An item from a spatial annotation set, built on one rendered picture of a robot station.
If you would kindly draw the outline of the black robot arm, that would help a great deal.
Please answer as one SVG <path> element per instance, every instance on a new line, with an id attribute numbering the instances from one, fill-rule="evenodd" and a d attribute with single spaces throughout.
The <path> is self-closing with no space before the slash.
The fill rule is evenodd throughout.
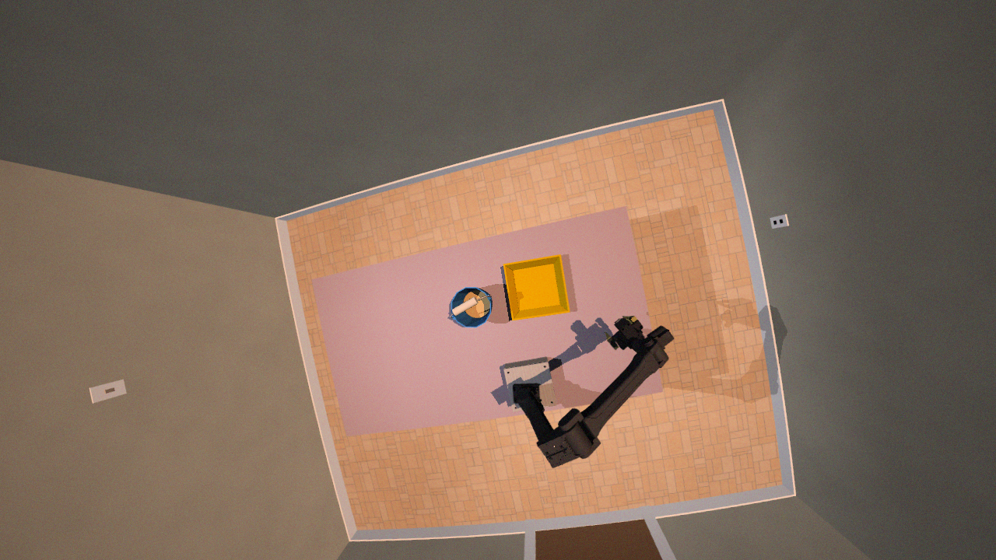
<path id="1" fill-rule="evenodd" d="M 550 422 L 546 421 L 542 399 L 536 389 L 538 383 L 513 385 L 514 403 L 520 405 L 525 415 L 527 412 L 538 439 L 536 444 L 552 468 L 561 467 L 562 464 L 577 460 L 579 457 L 586 460 L 601 444 L 598 435 L 602 426 L 619 410 L 620 405 L 625 404 L 627 398 L 643 385 L 646 378 L 668 362 L 668 354 L 663 348 L 675 338 L 666 327 L 657 327 L 647 334 L 647 339 L 644 339 L 643 333 L 633 327 L 625 317 L 618 319 L 613 325 L 621 334 L 620 341 L 627 347 L 633 348 L 636 355 L 625 371 L 602 391 L 600 397 L 595 398 L 593 404 L 588 405 L 582 412 L 572 408 L 565 417 L 561 418 L 558 428 L 552 430 Z M 642 338 L 636 339 L 637 337 Z"/>

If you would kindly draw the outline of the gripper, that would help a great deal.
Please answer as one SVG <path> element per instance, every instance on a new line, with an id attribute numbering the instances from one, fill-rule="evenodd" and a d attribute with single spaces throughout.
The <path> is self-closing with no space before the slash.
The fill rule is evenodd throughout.
<path id="1" fill-rule="evenodd" d="M 625 317 L 625 316 L 623 316 L 623 317 Z M 643 329 L 643 324 L 641 324 L 641 323 L 640 323 L 640 322 L 638 321 L 638 319 L 637 319 L 637 317 L 636 317 L 636 316 L 629 316 L 629 317 L 625 317 L 625 319 L 627 319 L 627 321 L 629 321 L 630 323 L 632 323 L 632 325 L 633 325 L 634 327 L 636 327 L 638 331 L 640 331 L 640 332 L 643 332 L 643 331 L 641 330 L 641 329 Z M 607 332 L 605 332 L 605 334 L 607 334 Z M 616 333 L 615 333 L 615 334 L 614 334 L 613 336 L 611 336 L 610 334 L 607 334 L 607 341 L 608 341 L 608 343 L 609 343 L 609 344 L 611 344 L 611 346 L 612 346 L 612 347 L 613 347 L 613 348 L 614 348 L 615 350 L 616 350 L 617 348 L 619 348 L 619 347 L 620 347 L 620 348 L 622 348 L 622 350 L 625 350 L 625 348 L 627 348 L 627 346 L 625 345 L 625 343 L 623 343 L 622 341 L 620 341 L 620 339 L 619 339 L 619 336 L 620 336 L 620 332 L 619 332 L 619 331 L 618 331 L 618 332 L 616 332 Z M 637 337 L 636 339 L 638 339 L 638 338 L 642 338 L 642 337 Z M 636 339 L 633 339 L 633 341 L 634 341 L 634 340 L 636 340 Z M 615 343 L 615 341 L 616 341 L 616 343 L 618 343 L 618 344 L 616 344 L 616 343 Z M 632 341 L 632 346 L 633 346 L 633 341 Z M 619 345 L 619 346 L 618 346 L 618 345 Z"/>

